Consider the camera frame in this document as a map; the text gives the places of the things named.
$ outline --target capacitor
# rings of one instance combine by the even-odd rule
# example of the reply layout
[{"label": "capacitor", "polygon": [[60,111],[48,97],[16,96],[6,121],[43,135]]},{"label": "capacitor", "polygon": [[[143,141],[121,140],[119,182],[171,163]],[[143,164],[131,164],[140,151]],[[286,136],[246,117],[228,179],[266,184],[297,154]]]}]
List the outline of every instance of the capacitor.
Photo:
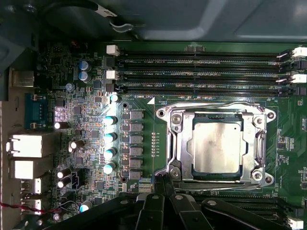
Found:
[{"label": "capacitor", "polygon": [[79,79],[85,83],[89,83],[91,81],[91,74],[87,73],[85,71],[82,71],[81,73],[79,73]]},{"label": "capacitor", "polygon": [[72,84],[72,83],[67,83],[67,84],[65,85],[65,89],[66,89],[68,92],[72,92],[72,91],[75,90],[75,86],[74,86],[74,84]]},{"label": "capacitor", "polygon": [[92,66],[90,63],[88,63],[87,61],[80,61],[79,62],[79,68],[82,70],[82,71],[90,71]]},{"label": "capacitor", "polygon": [[71,169],[70,168],[66,168],[66,169],[63,169],[61,171],[58,172],[58,178],[59,179],[62,179],[63,177],[65,176],[68,176],[71,174]]},{"label": "capacitor", "polygon": [[64,188],[66,185],[68,185],[71,182],[71,178],[69,176],[65,176],[62,180],[58,182],[59,188]]},{"label": "capacitor", "polygon": [[65,121],[56,122],[54,123],[54,128],[55,129],[67,129],[69,128],[69,123]]},{"label": "capacitor", "polygon": [[115,117],[115,116],[106,116],[105,118],[104,118],[104,124],[106,125],[106,126],[111,126],[111,125],[114,125],[114,124],[116,124],[117,123],[117,117]]},{"label": "capacitor", "polygon": [[107,133],[104,136],[104,141],[106,143],[111,143],[117,139],[117,134],[116,133]]},{"label": "capacitor", "polygon": [[92,202],[89,201],[89,200],[86,200],[80,206],[80,212],[85,212],[85,211],[89,210],[92,206],[93,206]]},{"label": "capacitor", "polygon": [[115,170],[115,168],[116,168],[116,165],[114,164],[114,162],[110,161],[108,164],[104,166],[104,173],[111,174],[113,170]]},{"label": "capacitor", "polygon": [[115,156],[115,154],[117,153],[116,149],[114,148],[109,148],[108,150],[105,151],[104,153],[104,157],[106,161],[109,161],[112,157]]},{"label": "capacitor", "polygon": [[113,94],[113,95],[111,95],[110,100],[111,100],[111,102],[116,102],[116,103],[120,102],[120,96]]},{"label": "capacitor", "polygon": [[71,148],[74,150],[76,148],[83,147],[84,145],[85,145],[84,140],[77,140],[77,141],[73,141],[71,143]]}]

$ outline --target small chip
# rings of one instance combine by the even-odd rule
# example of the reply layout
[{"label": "small chip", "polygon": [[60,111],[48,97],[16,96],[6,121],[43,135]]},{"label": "small chip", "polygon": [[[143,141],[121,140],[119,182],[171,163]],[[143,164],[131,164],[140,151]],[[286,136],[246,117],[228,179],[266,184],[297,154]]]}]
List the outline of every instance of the small chip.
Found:
[{"label": "small chip", "polygon": [[121,130],[122,131],[130,131],[130,126],[122,126]]},{"label": "small chip", "polygon": [[130,156],[141,156],[143,154],[142,147],[131,147],[130,148]]},{"label": "small chip", "polygon": [[110,103],[111,103],[110,97],[108,96],[102,97],[102,104],[110,104]]},{"label": "small chip", "polygon": [[193,46],[188,46],[187,47],[188,52],[194,52],[194,47]]},{"label": "small chip", "polygon": [[101,89],[101,81],[100,80],[95,80],[93,85],[94,85],[94,89]]},{"label": "small chip", "polygon": [[76,114],[76,115],[81,114],[81,107],[78,107],[78,106],[74,107],[73,114]]},{"label": "small chip", "polygon": [[143,136],[142,135],[131,135],[130,136],[130,144],[142,144]]},{"label": "small chip", "polygon": [[102,98],[101,97],[95,97],[95,103],[101,103]]},{"label": "small chip", "polygon": [[127,177],[127,176],[129,176],[129,172],[128,171],[121,171],[121,176]]},{"label": "small chip", "polygon": [[123,154],[129,154],[129,152],[130,152],[129,148],[121,149],[121,153],[123,153]]},{"label": "small chip", "polygon": [[131,123],[130,124],[130,131],[131,132],[142,132],[143,131],[143,124],[142,123]]},{"label": "small chip", "polygon": [[132,120],[142,120],[143,119],[143,111],[131,111],[130,119]]},{"label": "small chip", "polygon": [[141,172],[129,171],[129,179],[130,180],[139,180],[142,176]]},{"label": "small chip", "polygon": [[129,137],[122,137],[121,141],[122,142],[129,142],[130,138]]},{"label": "small chip", "polygon": [[102,198],[101,197],[95,197],[94,198],[94,205],[100,205],[102,204]]},{"label": "small chip", "polygon": [[115,66],[115,59],[113,57],[105,58],[105,67],[113,68]]},{"label": "small chip", "polygon": [[56,99],[55,106],[56,107],[64,107],[65,101],[63,99]]},{"label": "small chip", "polygon": [[142,167],[142,160],[130,159],[129,166],[130,168],[140,169]]},{"label": "small chip", "polygon": [[83,164],[83,158],[82,157],[76,157],[76,164]]},{"label": "small chip", "polygon": [[97,181],[96,182],[96,189],[104,189],[105,183],[103,181]]},{"label": "small chip", "polygon": [[122,165],[129,165],[129,160],[121,160]]},{"label": "small chip", "polygon": [[94,60],[94,66],[102,67],[102,60]]},{"label": "small chip", "polygon": [[123,114],[122,118],[123,119],[130,119],[130,114]]},{"label": "small chip", "polygon": [[91,138],[99,138],[99,132],[97,130],[92,130]]}]

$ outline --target screw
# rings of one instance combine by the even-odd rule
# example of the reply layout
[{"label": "screw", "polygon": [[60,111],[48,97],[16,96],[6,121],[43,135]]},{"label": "screw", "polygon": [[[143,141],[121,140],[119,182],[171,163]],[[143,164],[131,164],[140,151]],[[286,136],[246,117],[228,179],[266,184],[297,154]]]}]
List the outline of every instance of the screw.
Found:
[{"label": "screw", "polygon": [[183,196],[177,195],[177,196],[175,196],[175,199],[176,199],[176,200],[182,200],[182,199],[183,199]]},{"label": "screw", "polygon": [[251,177],[252,177],[253,180],[255,180],[255,181],[261,181],[261,180],[262,180],[262,173],[259,172],[259,171],[254,171],[254,172],[251,174]]},{"label": "screw", "polygon": [[53,219],[54,219],[55,221],[59,221],[59,214],[58,214],[58,213],[54,214],[54,215],[53,215]]},{"label": "screw", "polygon": [[209,200],[208,204],[212,206],[217,205],[217,203],[214,200]]},{"label": "screw", "polygon": [[268,113],[268,118],[273,119],[274,118],[274,113]]},{"label": "screw", "polygon": [[41,219],[39,219],[37,222],[37,225],[42,226],[43,225],[43,221]]},{"label": "screw", "polygon": [[36,7],[31,5],[31,4],[25,4],[24,9],[29,12],[29,13],[35,13],[36,12]]},{"label": "screw", "polygon": [[180,115],[173,115],[172,116],[172,122],[175,124],[175,125],[178,125],[181,123],[181,116]]}]

